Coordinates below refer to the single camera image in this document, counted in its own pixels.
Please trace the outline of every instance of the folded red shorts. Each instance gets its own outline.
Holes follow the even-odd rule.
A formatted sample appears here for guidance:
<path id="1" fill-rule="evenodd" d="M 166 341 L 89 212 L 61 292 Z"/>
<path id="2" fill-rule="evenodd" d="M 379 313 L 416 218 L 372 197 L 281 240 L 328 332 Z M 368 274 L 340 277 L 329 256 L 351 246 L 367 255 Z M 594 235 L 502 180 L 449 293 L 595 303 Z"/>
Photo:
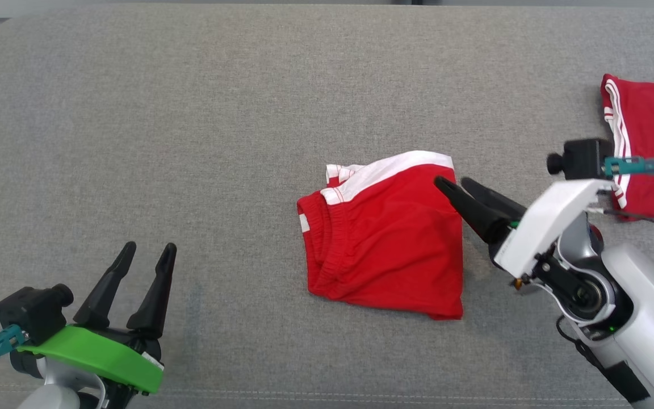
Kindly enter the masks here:
<path id="1" fill-rule="evenodd" d="M 615 156 L 654 157 L 654 84 L 620 80 L 609 74 L 602 79 L 605 121 L 612 128 Z M 654 217 L 654 176 L 615 176 L 619 189 L 615 206 Z"/>
<path id="2" fill-rule="evenodd" d="M 461 216 L 433 186 L 449 156 L 411 151 L 371 165 L 327 166 L 327 188 L 299 199 L 314 295 L 373 308 L 463 314 Z"/>

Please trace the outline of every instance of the red garment with white stripes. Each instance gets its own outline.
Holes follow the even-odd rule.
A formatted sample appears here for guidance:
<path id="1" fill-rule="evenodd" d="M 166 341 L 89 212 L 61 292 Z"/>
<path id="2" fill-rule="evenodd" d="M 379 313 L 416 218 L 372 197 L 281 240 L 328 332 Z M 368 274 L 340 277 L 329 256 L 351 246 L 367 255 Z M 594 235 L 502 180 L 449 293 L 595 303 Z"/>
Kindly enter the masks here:
<path id="1" fill-rule="evenodd" d="M 327 166 L 327 188 L 299 199 L 314 295 L 460 319 L 461 216 L 433 186 L 449 156 L 411 151 L 371 165 Z"/>
<path id="2" fill-rule="evenodd" d="M 654 157 L 654 83 L 620 80 L 605 74 L 602 80 L 605 121 L 615 140 L 615 156 Z M 615 206 L 654 217 L 654 176 L 615 176 L 619 189 Z"/>

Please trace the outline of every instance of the teal connector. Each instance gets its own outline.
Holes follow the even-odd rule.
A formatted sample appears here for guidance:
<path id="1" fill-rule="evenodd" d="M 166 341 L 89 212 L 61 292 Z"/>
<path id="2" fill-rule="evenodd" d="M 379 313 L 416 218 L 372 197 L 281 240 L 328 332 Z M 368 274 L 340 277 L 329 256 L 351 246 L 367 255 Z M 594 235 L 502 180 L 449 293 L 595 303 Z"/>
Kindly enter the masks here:
<path id="1" fill-rule="evenodd" d="M 605 158 L 604 171 L 608 178 L 615 176 L 615 174 L 644 173 L 654 175 L 654 158 L 643 158 L 643 156 Z"/>
<path id="2" fill-rule="evenodd" d="M 0 332 L 0 357 L 14 351 L 27 341 L 18 325 L 10 325 Z"/>

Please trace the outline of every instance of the gray tablecloth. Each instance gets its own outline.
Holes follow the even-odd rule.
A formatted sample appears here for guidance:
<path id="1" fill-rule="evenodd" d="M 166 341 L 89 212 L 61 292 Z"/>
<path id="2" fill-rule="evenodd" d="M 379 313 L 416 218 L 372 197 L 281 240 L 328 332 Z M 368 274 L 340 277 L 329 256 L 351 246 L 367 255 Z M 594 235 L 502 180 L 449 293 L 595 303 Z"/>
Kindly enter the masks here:
<path id="1" fill-rule="evenodd" d="M 326 163 L 452 156 L 530 203 L 546 154 L 607 137 L 605 72 L 654 81 L 654 10 L 121 5 L 0 26 L 0 299 L 129 239 L 111 321 L 179 246 L 161 393 L 135 407 L 625 406 L 464 231 L 462 321 L 306 290 L 296 200 Z M 654 260 L 654 226 L 595 220 Z M 0 407 L 38 381 L 0 361 Z"/>

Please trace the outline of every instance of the white label sticker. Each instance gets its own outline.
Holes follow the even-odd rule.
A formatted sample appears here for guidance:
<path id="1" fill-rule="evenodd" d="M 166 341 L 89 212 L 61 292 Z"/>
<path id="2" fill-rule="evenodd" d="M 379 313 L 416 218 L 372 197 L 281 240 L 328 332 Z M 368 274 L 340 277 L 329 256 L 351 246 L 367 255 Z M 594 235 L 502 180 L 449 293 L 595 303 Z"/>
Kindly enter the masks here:
<path id="1" fill-rule="evenodd" d="M 143 355 L 143 357 L 144 357 L 146 360 L 150 361 L 150 363 L 152 363 L 153 365 L 157 366 L 158 369 L 161 370 L 161 372 L 163 372 L 163 370 L 166 368 L 166 367 L 163 366 L 163 364 L 161 364 L 160 362 L 158 362 L 158 360 L 156 360 L 156 358 L 151 357 L 151 355 L 148 354 L 148 352 L 143 352 L 142 355 Z"/>

